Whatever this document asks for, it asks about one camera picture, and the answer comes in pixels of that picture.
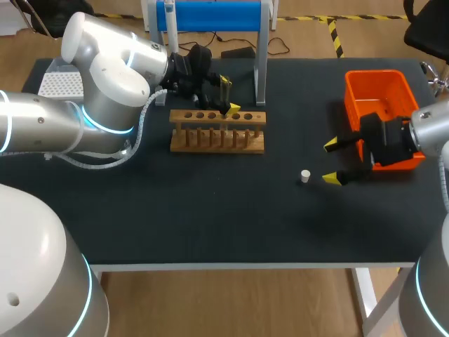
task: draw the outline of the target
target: wooden test tube rack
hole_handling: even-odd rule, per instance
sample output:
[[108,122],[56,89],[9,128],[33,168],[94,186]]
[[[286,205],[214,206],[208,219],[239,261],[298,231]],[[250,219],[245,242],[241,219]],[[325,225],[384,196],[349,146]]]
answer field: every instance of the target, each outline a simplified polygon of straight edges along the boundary
[[[222,116],[218,111],[171,110],[170,123],[174,123],[171,152],[203,153],[264,153],[264,133],[267,124],[265,112],[237,112]],[[201,128],[201,124],[217,124],[217,128]],[[251,126],[254,130],[238,130]]]

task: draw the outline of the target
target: wooden floor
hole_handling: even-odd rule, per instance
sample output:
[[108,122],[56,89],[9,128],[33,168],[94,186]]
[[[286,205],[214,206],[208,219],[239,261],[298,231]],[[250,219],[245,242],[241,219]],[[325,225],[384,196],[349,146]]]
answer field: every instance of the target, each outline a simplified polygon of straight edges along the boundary
[[[142,15],[139,0],[90,0],[98,13]],[[426,0],[416,0],[417,11]],[[279,16],[403,15],[402,0],[280,0]],[[109,21],[143,32],[141,21]],[[402,57],[441,61],[403,43],[405,20],[338,21],[337,31],[346,57]],[[220,33],[256,41],[255,34]],[[335,58],[328,26],[317,21],[278,22],[271,37],[290,47],[285,58]],[[180,41],[207,44],[212,34],[181,34]],[[221,51],[246,46],[220,43]],[[283,50],[278,41],[272,53]],[[20,91],[37,58],[60,54],[60,41],[24,30],[0,37],[0,88]],[[371,270],[379,298],[396,275],[395,269]],[[111,310],[110,336],[155,337],[298,337],[360,336],[360,319],[346,270],[136,272],[105,275],[103,286]],[[399,337],[397,325],[385,336]]]

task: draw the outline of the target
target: white perforated box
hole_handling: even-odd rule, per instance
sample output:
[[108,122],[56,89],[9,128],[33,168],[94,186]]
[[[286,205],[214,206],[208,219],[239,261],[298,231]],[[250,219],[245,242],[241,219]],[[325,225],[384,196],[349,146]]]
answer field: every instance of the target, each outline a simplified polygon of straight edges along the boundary
[[83,82],[79,72],[45,73],[38,95],[56,100],[83,100]]

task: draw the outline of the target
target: table surface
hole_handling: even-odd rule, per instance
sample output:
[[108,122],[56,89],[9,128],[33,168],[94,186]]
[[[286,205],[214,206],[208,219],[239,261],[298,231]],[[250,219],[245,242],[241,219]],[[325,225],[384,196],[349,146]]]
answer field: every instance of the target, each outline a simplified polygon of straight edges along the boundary
[[[24,92],[36,93],[48,60]],[[0,183],[35,195],[67,226],[91,264],[411,263],[445,210],[435,160],[412,173],[345,187],[323,174],[356,164],[354,148],[326,154],[347,129],[349,70],[398,69],[419,106],[434,99],[414,60],[269,60],[267,106],[254,108],[252,60],[214,60],[234,82],[232,102],[267,112],[264,155],[170,153],[171,96],[152,107],[138,153],[107,171],[85,171],[40,154],[1,158]],[[302,169],[308,184],[297,184]]]

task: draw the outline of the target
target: white bottle cap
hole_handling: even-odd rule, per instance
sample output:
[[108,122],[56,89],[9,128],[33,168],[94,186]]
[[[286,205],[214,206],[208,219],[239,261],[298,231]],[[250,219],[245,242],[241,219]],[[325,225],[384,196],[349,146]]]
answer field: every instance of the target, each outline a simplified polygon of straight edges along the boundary
[[307,181],[309,181],[309,178],[310,178],[310,171],[302,170],[301,171],[301,181],[303,183],[306,183]]

